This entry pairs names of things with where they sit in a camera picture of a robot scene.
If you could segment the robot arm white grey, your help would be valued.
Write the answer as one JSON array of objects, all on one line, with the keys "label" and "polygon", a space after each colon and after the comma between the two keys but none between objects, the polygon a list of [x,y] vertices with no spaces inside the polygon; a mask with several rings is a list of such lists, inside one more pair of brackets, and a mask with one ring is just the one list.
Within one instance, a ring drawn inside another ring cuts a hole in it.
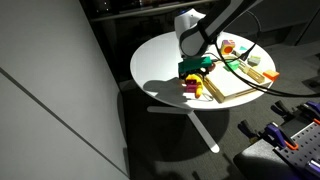
[{"label": "robot arm white grey", "polygon": [[183,11],[174,20],[182,61],[179,78],[200,74],[204,78],[214,68],[214,62],[204,57],[208,47],[216,43],[220,33],[236,18],[258,4],[260,0],[219,0],[207,14],[195,9]]}]

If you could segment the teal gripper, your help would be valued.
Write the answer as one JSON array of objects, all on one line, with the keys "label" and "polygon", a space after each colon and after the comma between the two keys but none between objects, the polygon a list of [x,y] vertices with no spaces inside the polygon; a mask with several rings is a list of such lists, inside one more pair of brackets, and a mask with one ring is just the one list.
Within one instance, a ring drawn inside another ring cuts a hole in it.
[{"label": "teal gripper", "polygon": [[199,71],[202,78],[208,74],[208,67],[212,65],[211,59],[206,57],[195,59],[183,59],[178,63],[179,79],[182,80],[182,84],[186,85],[187,73]]}]

